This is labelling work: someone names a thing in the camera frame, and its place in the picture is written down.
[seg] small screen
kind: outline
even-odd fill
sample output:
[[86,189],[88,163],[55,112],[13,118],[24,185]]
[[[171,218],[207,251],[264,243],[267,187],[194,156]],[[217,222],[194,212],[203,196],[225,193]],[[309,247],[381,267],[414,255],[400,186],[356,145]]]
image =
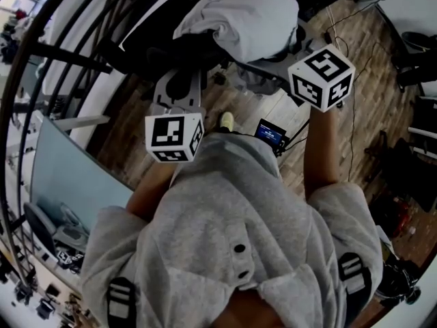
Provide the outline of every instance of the small screen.
[[274,145],[279,145],[282,138],[282,134],[277,133],[276,131],[272,130],[271,128],[268,128],[263,124],[260,124],[258,126],[258,130],[255,136],[259,137],[260,139],[263,138],[267,139],[268,141],[272,142]]

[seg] black cable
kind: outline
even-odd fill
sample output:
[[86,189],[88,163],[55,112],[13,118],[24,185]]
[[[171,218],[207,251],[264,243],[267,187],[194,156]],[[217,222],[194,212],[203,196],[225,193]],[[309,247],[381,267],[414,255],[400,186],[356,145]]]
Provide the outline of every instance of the black cable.
[[309,119],[299,128],[299,130],[297,130],[297,132],[293,135],[293,137],[291,139],[288,140],[288,143],[283,147],[283,151],[287,151],[288,149],[286,149],[295,138],[297,138],[297,136],[300,135],[301,132],[304,131],[304,129],[309,125]]
[[295,145],[299,144],[302,141],[305,141],[307,139],[307,136],[304,137],[303,139],[300,139],[299,141],[297,141],[296,143],[293,143],[291,147],[287,148],[286,150],[284,150],[284,152],[287,152],[288,150],[291,150]]
[[342,42],[344,42],[344,44],[346,45],[346,51],[348,52],[348,54],[346,55],[346,58],[349,57],[349,45],[346,41],[344,41],[343,38],[336,36],[335,39],[340,39]]
[[351,157],[350,157],[350,167],[349,167],[349,173],[348,173],[348,181],[350,181],[350,174],[352,173],[352,166],[354,163],[354,134],[355,134],[355,82],[358,80],[358,78],[362,75],[362,73],[365,71],[367,65],[369,64],[371,58],[373,57],[373,52],[375,51],[375,46],[376,45],[380,45],[382,50],[384,50],[384,52],[387,55],[390,55],[387,50],[384,48],[384,46],[378,42],[375,41],[372,48],[371,48],[371,53],[370,53],[370,57],[367,59],[366,63],[364,64],[363,69],[358,73],[358,75],[355,77],[354,82],[352,83],[352,97],[353,97],[353,103],[352,103],[352,133],[350,134],[350,152],[351,152]]
[[338,20],[338,21],[335,22],[333,25],[329,26],[328,29],[326,29],[325,33],[326,33],[329,29],[333,28],[335,25],[338,25],[340,22],[343,22],[345,19],[348,19],[348,18],[350,18],[350,17],[355,16],[356,14],[359,14],[360,12],[364,11],[365,9],[367,9],[369,6],[374,5],[374,4],[378,3],[379,1],[380,1],[380,0],[377,0],[377,1],[374,2],[374,3],[370,3],[369,5],[365,6],[365,7],[362,8],[361,10],[358,10],[357,12],[355,12],[355,13],[353,13],[353,14],[350,14],[349,16],[346,16],[346,17],[342,18],[341,20]]
[[352,133],[350,134],[350,166],[349,166],[349,173],[348,173],[348,181],[350,182],[350,174],[352,173],[352,166],[354,163],[354,134],[355,134],[355,81],[352,83],[352,91],[354,92],[352,94],[353,97],[353,103],[352,103]]
[[358,10],[358,11],[354,12],[353,14],[350,14],[349,16],[346,16],[346,17],[342,18],[341,20],[338,20],[338,21],[335,22],[333,25],[331,25],[330,27],[328,27],[328,29],[325,31],[325,33],[326,33],[329,29],[333,28],[335,25],[339,24],[340,22],[343,22],[345,19],[348,19],[349,17],[353,17],[353,16],[355,16],[356,14],[359,14],[360,12],[362,12],[362,11],[366,10],[367,8],[369,8],[370,6],[372,6],[372,5],[376,5],[376,4],[379,3],[380,1],[384,1],[384,0],[376,0],[375,2],[370,3],[369,5],[363,7],[361,10]]
[[375,1],[375,0],[358,0],[357,3],[367,3],[368,1]]

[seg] white cube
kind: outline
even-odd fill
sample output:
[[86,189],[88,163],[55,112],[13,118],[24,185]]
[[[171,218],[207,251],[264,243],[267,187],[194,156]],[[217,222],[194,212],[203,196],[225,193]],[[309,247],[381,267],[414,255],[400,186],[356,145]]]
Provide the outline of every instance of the white cube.
[[325,112],[350,95],[355,67],[333,45],[288,68],[292,94]]
[[193,161],[203,133],[200,113],[145,117],[145,149],[160,163]]

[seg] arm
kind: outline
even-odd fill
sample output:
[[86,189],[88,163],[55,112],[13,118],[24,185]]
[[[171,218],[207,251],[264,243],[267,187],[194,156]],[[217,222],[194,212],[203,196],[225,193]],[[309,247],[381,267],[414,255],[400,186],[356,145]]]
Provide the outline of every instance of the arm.
[[150,222],[161,198],[170,186],[177,164],[154,163],[130,196],[126,210]]
[[126,209],[110,206],[99,212],[81,269],[81,292],[103,325],[107,325],[109,282],[116,277],[134,281],[138,238],[153,219],[176,166],[155,163],[130,197]]
[[316,189],[339,181],[336,109],[311,108],[303,176],[307,200]]

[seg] black button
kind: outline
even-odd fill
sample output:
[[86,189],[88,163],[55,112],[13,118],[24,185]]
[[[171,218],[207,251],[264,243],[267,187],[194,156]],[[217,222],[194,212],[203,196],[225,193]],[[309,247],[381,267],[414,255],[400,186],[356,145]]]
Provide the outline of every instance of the black button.
[[240,278],[240,279],[242,279],[245,275],[247,275],[249,272],[248,271],[245,271],[245,272],[241,272],[239,275],[238,275],[238,278]]
[[239,244],[235,246],[234,251],[236,253],[242,253],[245,249],[246,247],[243,244]]

